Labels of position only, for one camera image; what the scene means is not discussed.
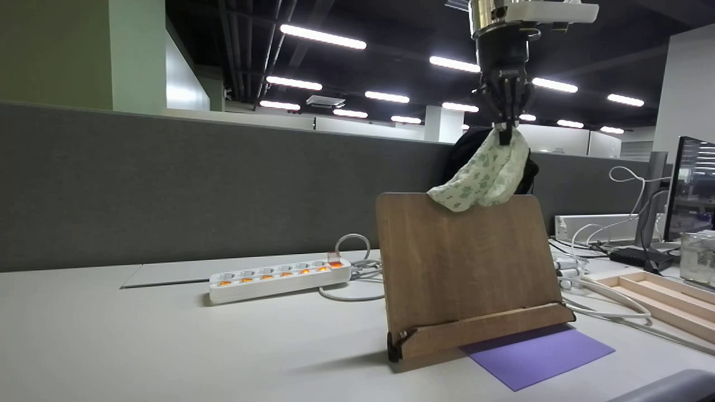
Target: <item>white power strip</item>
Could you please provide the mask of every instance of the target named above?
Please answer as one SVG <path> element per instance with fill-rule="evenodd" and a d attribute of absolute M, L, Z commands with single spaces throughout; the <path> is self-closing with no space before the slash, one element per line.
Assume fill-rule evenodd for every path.
<path fill-rule="evenodd" d="M 301 264 L 217 273 L 207 280 L 207 294 L 212 303 L 228 303 L 348 280 L 351 264 L 346 259 L 318 259 Z"/>
<path fill-rule="evenodd" d="M 569 243 L 574 240 L 574 233 L 584 227 L 578 232 L 577 243 L 584 243 L 586 239 L 590 239 L 590 243 L 597 243 L 597 240 L 632 243 L 637 224 L 638 224 L 637 213 L 557 213 L 554 239 L 560 243 Z M 665 224 L 665 213 L 660 212 L 652 230 L 655 240 L 664 239 L 664 224 Z"/>

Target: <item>purple cloth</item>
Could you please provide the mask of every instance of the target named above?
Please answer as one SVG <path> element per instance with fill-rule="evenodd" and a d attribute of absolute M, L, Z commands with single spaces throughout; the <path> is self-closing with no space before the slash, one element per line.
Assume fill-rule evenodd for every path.
<path fill-rule="evenodd" d="M 615 353 L 573 328 L 551 328 L 465 348 L 511 391 L 527 389 Z"/>

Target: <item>wooden book stand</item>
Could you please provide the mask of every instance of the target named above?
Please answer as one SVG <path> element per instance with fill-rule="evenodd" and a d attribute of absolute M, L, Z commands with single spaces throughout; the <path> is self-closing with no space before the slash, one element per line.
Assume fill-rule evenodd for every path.
<path fill-rule="evenodd" d="M 538 200 L 454 213 L 426 194 L 377 197 L 388 360 L 574 322 Z"/>

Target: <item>ceiling light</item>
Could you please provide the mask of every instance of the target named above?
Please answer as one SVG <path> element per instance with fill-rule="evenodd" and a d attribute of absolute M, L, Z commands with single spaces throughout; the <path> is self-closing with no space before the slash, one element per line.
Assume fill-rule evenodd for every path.
<path fill-rule="evenodd" d="M 365 39 L 356 39 L 356 38 L 346 38 L 346 36 L 332 36 L 332 34 L 327 34 L 327 31 L 304 28 L 304 27 L 294 27 L 294 25 L 281 25 L 281 34 L 307 38 L 307 39 L 315 39 L 315 42 L 328 42 L 328 44 L 336 44 L 336 47 L 367 49 Z"/>
<path fill-rule="evenodd" d="M 551 92 L 566 92 L 566 94 L 577 94 L 578 92 L 577 84 L 560 82 L 560 80 L 533 78 L 531 82 L 537 86 L 545 86 L 545 89 L 551 89 Z"/>
<path fill-rule="evenodd" d="M 297 86 L 297 89 L 308 89 L 308 92 L 321 92 L 319 82 L 312 80 L 294 80 L 294 78 L 284 78 L 284 75 L 269 75 L 266 78 L 273 84 L 281 84 L 281 86 Z"/>
<path fill-rule="evenodd" d="M 537 121 L 533 113 L 520 113 L 518 117 L 520 117 L 520 121 Z"/>
<path fill-rule="evenodd" d="M 643 107 L 646 105 L 643 98 L 631 98 L 631 96 L 620 96 L 620 94 L 611 94 L 607 99 L 622 103 L 622 105 L 631 105 L 631 107 Z"/>
<path fill-rule="evenodd" d="M 626 128 L 622 128 L 622 127 L 607 127 L 607 124 L 603 124 L 602 132 L 606 132 L 606 134 L 620 134 L 620 136 L 626 134 Z"/>
<path fill-rule="evenodd" d="M 442 55 L 432 55 L 432 64 L 444 67 L 444 69 L 458 69 L 458 70 L 470 70 L 470 73 L 480 73 L 482 69 L 474 63 L 463 63 L 454 58 L 442 58 Z"/>
<path fill-rule="evenodd" d="M 387 92 L 365 92 L 365 98 L 387 99 L 387 103 L 409 103 L 407 96 L 402 96 L 402 94 L 387 94 Z"/>
<path fill-rule="evenodd" d="M 557 124 L 560 124 L 560 127 L 584 127 L 584 123 L 580 121 L 557 121 Z"/>
<path fill-rule="evenodd" d="M 444 109 L 454 109 L 454 112 L 465 112 L 465 113 L 475 113 L 478 107 L 475 105 L 465 105 L 465 103 L 442 103 Z"/>
<path fill-rule="evenodd" d="M 336 115 L 348 115 L 348 117 L 367 117 L 367 112 L 359 109 L 332 109 Z"/>
<path fill-rule="evenodd" d="M 423 124 L 423 117 L 416 117 L 416 115 L 394 115 L 394 123 Z"/>
<path fill-rule="evenodd" d="M 261 99 L 261 107 L 266 107 L 266 109 L 290 109 L 290 112 L 299 112 L 299 105 L 297 105 L 297 103 Z"/>

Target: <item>green patterned cloth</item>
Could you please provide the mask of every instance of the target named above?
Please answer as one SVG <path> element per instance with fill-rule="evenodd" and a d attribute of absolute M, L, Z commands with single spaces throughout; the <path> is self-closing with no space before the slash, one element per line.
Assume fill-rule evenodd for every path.
<path fill-rule="evenodd" d="M 452 212 L 465 212 L 472 206 L 500 206 L 516 191 L 529 144 L 518 128 L 510 144 L 498 143 L 491 128 L 475 154 L 444 182 L 426 194 Z"/>

